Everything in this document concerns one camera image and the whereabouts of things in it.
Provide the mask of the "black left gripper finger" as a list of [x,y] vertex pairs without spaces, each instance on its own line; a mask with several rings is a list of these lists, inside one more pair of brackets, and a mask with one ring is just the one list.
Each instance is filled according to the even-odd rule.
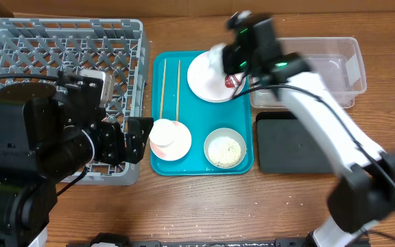
[[154,125],[152,117],[129,117],[128,135],[133,143],[146,144]]
[[125,162],[137,164],[143,159],[147,138],[146,133],[127,132],[125,134]]

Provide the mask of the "red snack wrapper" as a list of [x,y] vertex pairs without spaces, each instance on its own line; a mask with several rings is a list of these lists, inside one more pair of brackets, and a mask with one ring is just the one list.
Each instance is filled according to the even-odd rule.
[[227,75],[224,79],[226,88],[234,89],[241,85],[241,74]]

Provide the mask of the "grey bowl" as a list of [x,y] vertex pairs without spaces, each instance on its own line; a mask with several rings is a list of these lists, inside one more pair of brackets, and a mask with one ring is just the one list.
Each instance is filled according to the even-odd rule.
[[204,142],[204,155],[216,168],[232,169],[246,156],[244,138],[231,128],[218,128],[212,131]]

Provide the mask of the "white rice grains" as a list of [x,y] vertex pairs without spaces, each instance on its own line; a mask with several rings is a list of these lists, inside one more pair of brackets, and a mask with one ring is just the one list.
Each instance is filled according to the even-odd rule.
[[217,137],[208,146],[208,158],[219,168],[234,167],[241,159],[241,146],[230,137]]

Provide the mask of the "white paper cup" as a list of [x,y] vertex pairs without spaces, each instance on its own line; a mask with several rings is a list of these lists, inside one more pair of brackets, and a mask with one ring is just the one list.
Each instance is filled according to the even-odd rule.
[[168,119],[158,119],[154,122],[149,139],[158,146],[167,146],[173,143],[175,125]]

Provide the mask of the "white tissue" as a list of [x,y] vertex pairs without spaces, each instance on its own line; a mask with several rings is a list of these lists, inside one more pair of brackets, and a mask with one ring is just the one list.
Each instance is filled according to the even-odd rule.
[[216,44],[208,51],[209,67],[220,74],[224,74],[223,50],[225,46],[226,43]]

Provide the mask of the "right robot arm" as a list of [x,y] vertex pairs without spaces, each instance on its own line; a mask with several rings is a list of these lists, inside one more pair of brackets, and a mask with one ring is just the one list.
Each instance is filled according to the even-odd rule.
[[395,153],[368,137],[334,100],[322,77],[298,53],[285,54],[266,14],[237,12],[227,22],[235,41],[216,66],[257,79],[309,131],[339,184],[328,197],[329,219],[305,246],[347,246],[395,211]]

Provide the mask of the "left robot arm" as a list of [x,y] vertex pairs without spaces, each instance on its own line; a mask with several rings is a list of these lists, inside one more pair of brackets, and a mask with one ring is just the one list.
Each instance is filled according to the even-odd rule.
[[81,180],[93,161],[138,163],[154,120],[129,117],[127,130],[107,122],[113,81],[101,71],[9,78],[0,89],[0,246],[42,246],[56,185]]

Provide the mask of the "clear plastic waste bin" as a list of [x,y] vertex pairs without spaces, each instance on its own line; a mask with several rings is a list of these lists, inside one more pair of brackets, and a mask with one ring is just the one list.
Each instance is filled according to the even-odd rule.
[[355,38],[297,37],[278,41],[285,53],[304,56],[341,107],[352,107],[356,96],[367,90],[366,70]]

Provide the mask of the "black waste tray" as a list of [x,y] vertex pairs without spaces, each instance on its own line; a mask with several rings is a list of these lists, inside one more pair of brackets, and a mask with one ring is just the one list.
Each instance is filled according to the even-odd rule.
[[260,171],[264,174],[331,174],[322,149],[291,112],[256,116]]

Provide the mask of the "grey dishwasher rack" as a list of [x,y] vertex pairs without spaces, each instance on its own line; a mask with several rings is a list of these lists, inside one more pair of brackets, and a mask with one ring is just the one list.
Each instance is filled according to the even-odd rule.
[[149,53],[137,19],[0,18],[0,74],[103,71],[114,82],[105,121],[123,131],[142,115]]

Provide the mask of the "small pink-rimmed white plate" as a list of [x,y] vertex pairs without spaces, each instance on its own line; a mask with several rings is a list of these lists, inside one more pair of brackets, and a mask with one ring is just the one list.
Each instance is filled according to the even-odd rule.
[[177,161],[184,157],[191,148],[192,137],[189,129],[179,121],[175,125],[173,143],[167,146],[158,146],[149,140],[151,151],[164,161]]

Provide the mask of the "teal serving tray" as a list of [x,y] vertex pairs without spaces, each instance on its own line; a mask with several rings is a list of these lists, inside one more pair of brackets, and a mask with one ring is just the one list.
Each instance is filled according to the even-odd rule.
[[[244,174],[254,163],[254,138],[250,97],[243,95],[233,101],[210,103],[196,96],[187,82],[187,70],[201,51],[168,51],[154,59],[152,78],[152,117],[160,114],[164,59],[167,59],[163,117],[176,118],[176,92],[180,92],[179,121],[191,132],[192,144],[188,153],[177,161],[164,161],[151,154],[152,169],[163,176],[201,176]],[[237,131],[246,142],[246,156],[232,169],[211,165],[204,155],[204,141],[218,128]]]

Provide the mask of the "large white plate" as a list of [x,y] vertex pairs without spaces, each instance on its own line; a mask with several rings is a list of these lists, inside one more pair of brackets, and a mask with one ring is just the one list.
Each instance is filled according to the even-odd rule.
[[226,88],[225,77],[226,75],[209,67],[208,51],[194,58],[187,71],[187,82],[192,92],[200,99],[212,103],[229,101],[234,93],[240,93],[245,86],[246,80],[243,79],[237,88]]

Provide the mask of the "left wooden chopstick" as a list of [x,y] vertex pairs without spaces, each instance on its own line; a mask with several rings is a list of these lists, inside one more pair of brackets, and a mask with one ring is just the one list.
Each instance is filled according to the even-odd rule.
[[164,98],[165,98],[166,74],[167,74],[167,59],[164,59],[163,81],[162,81],[162,88],[161,88],[161,99],[160,99],[160,114],[159,114],[159,119],[162,119],[162,118],[163,118],[163,108],[164,108]]

